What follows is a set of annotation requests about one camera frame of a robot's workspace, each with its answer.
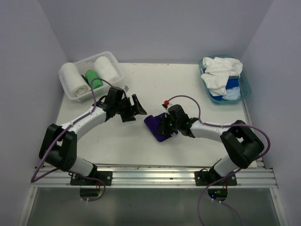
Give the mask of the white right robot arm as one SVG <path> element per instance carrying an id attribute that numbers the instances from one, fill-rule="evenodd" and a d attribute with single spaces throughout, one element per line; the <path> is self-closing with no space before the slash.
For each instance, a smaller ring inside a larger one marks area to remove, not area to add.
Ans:
<path id="1" fill-rule="evenodd" d="M 166 113 L 161 117 L 159 134 L 180 132 L 186 137 L 206 138 L 223 144 L 227 155 L 210 168 L 207 176 L 215 185 L 224 182 L 233 171 L 248 168 L 264 150 L 263 142 L 241 120 L 221 126 L 190 118 L 180 105 L 163 104 L 163 107 Z"/>

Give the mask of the purple towel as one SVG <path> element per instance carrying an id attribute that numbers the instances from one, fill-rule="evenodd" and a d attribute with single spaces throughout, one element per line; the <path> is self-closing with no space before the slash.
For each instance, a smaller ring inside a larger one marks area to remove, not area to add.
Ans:
<path id="1" fill-rule="evenodd" d="M 161 113 L 157 116 L 149 115 L 144 119 L 145 125 L 158 142 L 163 142 L 178 134 L 178 131 L 174 132 L 171 135 L 161 135 L 158 133 L 159 125 L 163 116 L 165 116 L 165 113 Z"/>

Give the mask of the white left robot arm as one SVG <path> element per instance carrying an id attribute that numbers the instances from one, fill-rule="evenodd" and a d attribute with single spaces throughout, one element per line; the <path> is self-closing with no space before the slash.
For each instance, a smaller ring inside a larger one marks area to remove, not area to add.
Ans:
<path id="1" fill-rule="evenodd" d="M 94 127 L 105 123 L 115 115 L 122 122 L 135 121 L 136 115 L 146 115 L 137 96 L 126 96 L 119 87 L 111 87 L 107 95 L 96 100 L 87 112 L 63 125 L 48 126 L 39 158 L 42 163 L 48 163 L 61 171 L 81 175 L 87 185 L 94 184 L 98 179 L 96 166 L 78 157 L 77 142 Z"/>

